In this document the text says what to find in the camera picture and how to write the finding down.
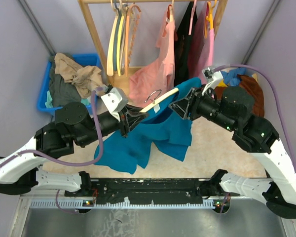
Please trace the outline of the cream plastic hanger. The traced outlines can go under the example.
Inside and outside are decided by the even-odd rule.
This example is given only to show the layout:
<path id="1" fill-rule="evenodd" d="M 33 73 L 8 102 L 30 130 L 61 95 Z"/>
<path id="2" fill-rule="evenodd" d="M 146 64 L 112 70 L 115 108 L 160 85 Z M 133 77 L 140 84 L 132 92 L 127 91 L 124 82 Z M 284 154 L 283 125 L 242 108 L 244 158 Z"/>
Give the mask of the cream plastic hanger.
<path id="1" fill-rule="evenodd" d="M 140 113 L 146 113 L 147 111 L 149 111 L 150 109 L 152 109 L 153 107 L 155 107 L 157 104 L 161 103 L 163 100 L 165 100 L 169 96 L 177 93 L 178 91 L 179 91 L 179 89 L 175 87 L 172 90 L 166 92 L 162 96 L 160 96 L 160 97 L 156 98 L 155 100 L 153 100 L 153 102 L 151 102 L 149 105 L 147 105 L 146 107 L 144 107 L 143 109 L 141 109 L 140 110 Z"/>

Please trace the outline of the teal blue t shirt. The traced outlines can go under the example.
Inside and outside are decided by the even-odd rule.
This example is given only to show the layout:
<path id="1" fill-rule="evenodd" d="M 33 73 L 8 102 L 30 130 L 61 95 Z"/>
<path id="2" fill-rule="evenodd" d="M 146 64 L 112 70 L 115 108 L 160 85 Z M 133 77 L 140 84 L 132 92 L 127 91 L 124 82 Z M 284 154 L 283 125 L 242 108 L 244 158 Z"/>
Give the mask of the teal blue t shirt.
<path id="1" fill-rule="evenodd" d="M 169 104 L 184 98 L 193 87 L 200 87 L 199 78 L 191 78 L 176 88 L 178 92 L 167 97 L 148 111 L 149 116 L 123 138 L 119 131 L 104 141 L 103 155 L 97 165 L 134 174 L 137 166 L 146 168 L 151 145 L 179 161 L 184 161 L 192 143 L 192 121 L 183 120 Z"/>

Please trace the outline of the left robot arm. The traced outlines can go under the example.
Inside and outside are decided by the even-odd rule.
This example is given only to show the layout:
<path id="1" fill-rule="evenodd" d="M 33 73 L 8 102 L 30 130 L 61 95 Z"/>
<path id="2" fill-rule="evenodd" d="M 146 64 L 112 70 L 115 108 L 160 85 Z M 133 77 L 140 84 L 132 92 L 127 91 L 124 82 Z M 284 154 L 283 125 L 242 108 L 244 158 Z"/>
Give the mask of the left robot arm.
<path id="1" fill-rule="evenodd" d="M 55 112 L 55 120 L 39 129 L 22 148 L 13 154 L 0 157 L 0 193 L 21 195 L 31 190 L 64 190 L 68 197 L 87 196 L 93 190 L 90 175 L 85 171 L 76 174 L 52 173 L 42 169 L 48 161 L 74 153 L 74 145 L 82 148 L 99 141 L 97 134 L 107 136 L 120 131 L 123 137 L 132 131 L 148 113 L 141 108 L 126 105 L 118 113 L 119 119 L 106 111 L 98 116 L 96 126 L 81 102 L 71 102 Z"/>

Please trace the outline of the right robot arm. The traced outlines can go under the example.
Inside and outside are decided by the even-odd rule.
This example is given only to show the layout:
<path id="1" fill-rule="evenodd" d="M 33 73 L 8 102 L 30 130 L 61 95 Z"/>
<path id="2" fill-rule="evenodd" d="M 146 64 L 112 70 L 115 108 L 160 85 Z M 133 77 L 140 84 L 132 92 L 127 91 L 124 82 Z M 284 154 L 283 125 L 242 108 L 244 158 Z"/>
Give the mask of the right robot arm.
<path id="1" fill-rule="evenodd" d="M 264 167 L 270 180 L 245 178 L 218 169 L 200 185 L 203 197 L 227 193 L 255 199 L 274 214 L 296 219 L 296 172 L 279 133 L 270 121 L 253 114 L 254 98 L 241 87 L 228 87 L 217 100 L 211 88 L 192 88 L 188 95 L 169 107 L 182 119 L 204 117 L 233 132 L 232 140 Z"/>

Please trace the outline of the salmon pink t shirt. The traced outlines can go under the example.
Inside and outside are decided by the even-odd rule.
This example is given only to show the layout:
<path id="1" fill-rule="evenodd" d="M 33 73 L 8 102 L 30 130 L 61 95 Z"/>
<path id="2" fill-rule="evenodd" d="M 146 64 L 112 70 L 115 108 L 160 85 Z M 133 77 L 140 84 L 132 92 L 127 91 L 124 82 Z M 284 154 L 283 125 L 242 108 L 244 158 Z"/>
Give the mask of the salmon pink t shirt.
<path id="1" fill-rule="evenodd" d="M 175 77 L 175 21 L 164 14 L 156 47 L 158 58 L 151 64 L 136 71 L 129 79 L 129 98 L 138 107 L 147 106 L 146 99 L 154 91 L 161 95 L 171 90 Z"/>

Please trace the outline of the black t shirt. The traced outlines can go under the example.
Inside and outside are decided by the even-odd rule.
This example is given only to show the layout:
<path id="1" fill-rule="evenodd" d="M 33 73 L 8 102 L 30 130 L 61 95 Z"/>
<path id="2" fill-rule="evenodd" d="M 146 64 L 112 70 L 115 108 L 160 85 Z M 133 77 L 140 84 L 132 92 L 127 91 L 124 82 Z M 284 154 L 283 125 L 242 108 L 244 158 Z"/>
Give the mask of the black t shirt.
<path id="1" fill-rule="evenodd" d="M 185 14 L 177 29 L 177 41 L 174 43 L 175 52 L 175 79 L 174 86 L 189 79 L 189 70 L 187 65 L 188 55 L 194 34 L 194 27 L 197 22 L 196 12 L 193 16 L 192 33 L 189 35 L 190 18 L 193 9 L 193 2 L 187 6 Z"/>

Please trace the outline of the beige t shirt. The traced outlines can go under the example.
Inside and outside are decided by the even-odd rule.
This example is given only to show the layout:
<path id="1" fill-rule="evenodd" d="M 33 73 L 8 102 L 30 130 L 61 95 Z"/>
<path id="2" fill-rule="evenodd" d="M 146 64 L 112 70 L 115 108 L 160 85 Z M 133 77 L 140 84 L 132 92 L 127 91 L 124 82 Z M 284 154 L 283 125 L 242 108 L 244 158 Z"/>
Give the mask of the beige t shirt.
<path id="1" fill-rule="evenodd" d="M 101 69 L 97 66 L 81 66 L 69 56 L 57 53 L 54 57 L 55 74 L 59 74 L 65 83 L 73 85 L 81 98 L 91 96 L 91 92 L 98 87 L 105 86 Z"/>

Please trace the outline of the brown t shirt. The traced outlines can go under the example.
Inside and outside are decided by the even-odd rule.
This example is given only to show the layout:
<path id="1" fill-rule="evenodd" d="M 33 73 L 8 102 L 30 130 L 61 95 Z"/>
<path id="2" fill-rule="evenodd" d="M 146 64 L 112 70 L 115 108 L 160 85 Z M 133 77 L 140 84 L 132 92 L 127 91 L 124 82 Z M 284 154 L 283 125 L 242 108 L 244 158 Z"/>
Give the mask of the brown t shirt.
<path id="1" fill-rule="evenodd" d="M 250 76 L 237 74 L 240 79 L 238 85 L 232 86 L 230 83 L 226 86 L 216 86 L 214 94 L 211 95 L 217 101 L 222 101 L 223 105 L 237 105 L 242 107 L 242 112 L 249 112 L 258 117 L 264 117 L 264 95 L 263 90 L 257 81 Z"/>

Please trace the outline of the dark grey t shirt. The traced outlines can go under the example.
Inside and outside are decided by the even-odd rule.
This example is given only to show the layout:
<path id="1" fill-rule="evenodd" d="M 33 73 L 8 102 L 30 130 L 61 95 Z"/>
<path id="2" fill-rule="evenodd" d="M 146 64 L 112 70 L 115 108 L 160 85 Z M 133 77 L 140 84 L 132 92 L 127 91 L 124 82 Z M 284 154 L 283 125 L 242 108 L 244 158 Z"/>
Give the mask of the dark grey t shirt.
<path id="1" fill-rule="evenodd" d="M 53 107 L 65 106 L 70 102 L 80 102 L 81 96 L 76 87 L 64 81 L 60 74 L 55 73 L 55 61 L 52 57 L 49 58 L 51 69 L 49 72 L 49 91 L 52 98 Z"/>

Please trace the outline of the yellow hanger with shirt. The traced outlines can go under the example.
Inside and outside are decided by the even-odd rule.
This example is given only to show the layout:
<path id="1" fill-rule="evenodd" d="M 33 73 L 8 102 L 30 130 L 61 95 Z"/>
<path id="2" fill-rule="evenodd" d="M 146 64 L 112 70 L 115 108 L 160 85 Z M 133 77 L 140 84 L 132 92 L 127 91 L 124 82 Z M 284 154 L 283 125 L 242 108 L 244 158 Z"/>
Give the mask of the yellow hanger with shirt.
<path id="1" fill-rule="evenodd" d="M 207 38 L 211 31 L 214 30 L 214 9 L 217 5 L 217 0 L 214 0 L 214 4 L 211 1 L 207 1 L 205 8 L 205 20 L 203 34 L 204 38 Z"/>

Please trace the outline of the beige hanger with shirt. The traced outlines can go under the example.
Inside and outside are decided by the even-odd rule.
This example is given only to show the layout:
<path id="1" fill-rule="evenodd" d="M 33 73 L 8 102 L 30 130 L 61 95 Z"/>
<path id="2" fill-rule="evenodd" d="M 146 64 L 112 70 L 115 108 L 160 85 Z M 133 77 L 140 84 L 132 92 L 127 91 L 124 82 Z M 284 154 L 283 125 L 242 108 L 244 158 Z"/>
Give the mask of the beige hanger with shirt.
<path id="1" fill-rule="evenodd" d="M 174 21 L 174 0 L 171 1 L 171 4 L 167 7 L 167 23 Z"/>

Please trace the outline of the pink hanger with shirt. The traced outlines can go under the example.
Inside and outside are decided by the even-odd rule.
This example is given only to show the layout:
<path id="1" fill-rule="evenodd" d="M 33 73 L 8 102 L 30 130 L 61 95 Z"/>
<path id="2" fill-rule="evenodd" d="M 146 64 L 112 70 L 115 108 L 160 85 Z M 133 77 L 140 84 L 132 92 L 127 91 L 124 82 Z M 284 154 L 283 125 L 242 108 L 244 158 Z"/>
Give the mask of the pink hanger with shirt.
<path id="1" fill-rule="evenodd" d="M 191 9 L 190 22 L 189 22 L 189 31 L 188 31 L 189 36 L 192 34 L 193 18 L 194 18 L 194 14 L 195 14 L 195 11 L 196 11 L 196 5 L 197 5 L 197 0 L 194 0 L 193 1 L 193 7 Z"/>

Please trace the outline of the orange plastic hanger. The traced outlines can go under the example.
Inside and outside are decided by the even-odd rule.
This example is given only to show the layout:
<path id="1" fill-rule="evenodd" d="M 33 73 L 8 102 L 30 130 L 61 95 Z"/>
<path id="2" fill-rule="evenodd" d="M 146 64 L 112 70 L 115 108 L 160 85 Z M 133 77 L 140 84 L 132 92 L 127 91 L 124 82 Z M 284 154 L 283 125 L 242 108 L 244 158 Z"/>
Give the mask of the orange plastic hanger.
<path id="1" fill-rule="evenodd" d="M 129 67 L 130 65 L 128 65 L 128 59 L 127 59 L 127 56 L 128 56 L 128 47 L 130 45 L 129 43 L 129 40 L 130 40 L 130 36 L 129 36 L 129 33 L 130 33 L 130 21 L 131 21 L 131 15 L 132 13 L 136 13 L 136 12 L 139 12 L 141 14 L 141 9 L 140 7 L 133 3 L 132 5 L 130 5 L 128 7 L 128 11 L 127 11 L 127 16 L 126 16 L 126 34 L 125 34 L 125 75 L 126 76 L 129 76 Z"/>

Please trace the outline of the yellow cloth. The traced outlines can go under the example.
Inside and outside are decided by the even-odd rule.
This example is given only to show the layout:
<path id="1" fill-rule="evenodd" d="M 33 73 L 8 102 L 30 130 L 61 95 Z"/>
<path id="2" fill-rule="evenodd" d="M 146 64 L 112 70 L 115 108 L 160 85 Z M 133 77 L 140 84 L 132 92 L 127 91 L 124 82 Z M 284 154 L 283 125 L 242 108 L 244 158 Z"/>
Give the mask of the yellow cloth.
<path id="1" fill-rule="evenodd" d="M 258 76 L 257 76 L 257 74 L 252 74 L 252 78 L 254 78 L 256 82 L 258 82 Z M 222 81 L 220 81 L 220 83 L 218 84 L 218 87 L 227 87 L 227 84 L 225 84 L 225 83 L 223 82 L 223 80 L 222 80 Z"/>

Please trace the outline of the wooden clothes rack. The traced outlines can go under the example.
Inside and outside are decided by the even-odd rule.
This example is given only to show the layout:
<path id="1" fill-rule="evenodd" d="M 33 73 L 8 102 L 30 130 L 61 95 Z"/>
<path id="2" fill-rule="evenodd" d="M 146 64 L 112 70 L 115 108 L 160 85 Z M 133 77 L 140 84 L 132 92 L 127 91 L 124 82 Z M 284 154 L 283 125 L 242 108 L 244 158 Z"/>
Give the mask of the wooden clothes rack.
<path id="1" fill-rule="evenodd" d="M 103 50 L 101 40 L 99 34 L 96 29 L 95 22 L 93 20 L 89 5 L 90 4 L 110 4 L 113 12 L 117 12 L 117 8 L 115 7 L 115 1 L 113 0 L 78 0 L 81 12 L 83 14 L 84 20 L 86 22 L 87 28 L 91 35 L 93 44 L 95 46 L 96 52 L 100 58 L 100 62 L 104 71 L 106 72 L 107 67 L 107 57 Z M 213 6 L 213 10 L 215 10 L 215 16 L 213 18 L 214 24 L 214 32 L 217 33 L 220 27 L 222 17 L 227 5 L 227 0 L 216 0 Z M 129 94 L 129 77 L 128 76 L 118 76 L 117 73 L 114 73 L 112 76 L 108 76 L 108 81 L 113 86 L 117 86 L 128 95 Z"/>

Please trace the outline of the light blue cloth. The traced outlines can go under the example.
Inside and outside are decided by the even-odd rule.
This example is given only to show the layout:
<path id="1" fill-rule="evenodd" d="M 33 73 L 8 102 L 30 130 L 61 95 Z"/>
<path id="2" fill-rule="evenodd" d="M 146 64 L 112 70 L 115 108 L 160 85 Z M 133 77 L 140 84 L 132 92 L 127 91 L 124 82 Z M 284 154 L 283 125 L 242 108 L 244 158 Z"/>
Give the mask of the light blue cloth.
<path id="1" fill-rule="evenodd" d="M 238 86 L 241 81 L 238 75 L 245 75 L 246 68 L 236 68 L 228 72 L 221 71 L 221 74 L 223 76 L 223 82 L 226 86 Z"/>

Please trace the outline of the mint green cloth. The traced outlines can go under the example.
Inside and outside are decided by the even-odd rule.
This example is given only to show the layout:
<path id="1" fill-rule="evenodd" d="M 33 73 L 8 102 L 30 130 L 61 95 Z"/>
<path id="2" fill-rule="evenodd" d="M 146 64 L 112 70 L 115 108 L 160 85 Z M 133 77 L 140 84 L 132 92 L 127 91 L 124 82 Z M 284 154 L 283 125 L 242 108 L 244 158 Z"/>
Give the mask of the mint green cloth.
<path id="1" fill-rule="evenodd" d="M 62 107 L 70 102 L 77 102 L 77 98 L 73 98 L 71 96 L 58 96 L 57 98 L 53 99 L 50 91 L 48 90 L 46 93 L 46 101 L 45 106 L 46 108 L 56 108 L 56 107 Z"/>

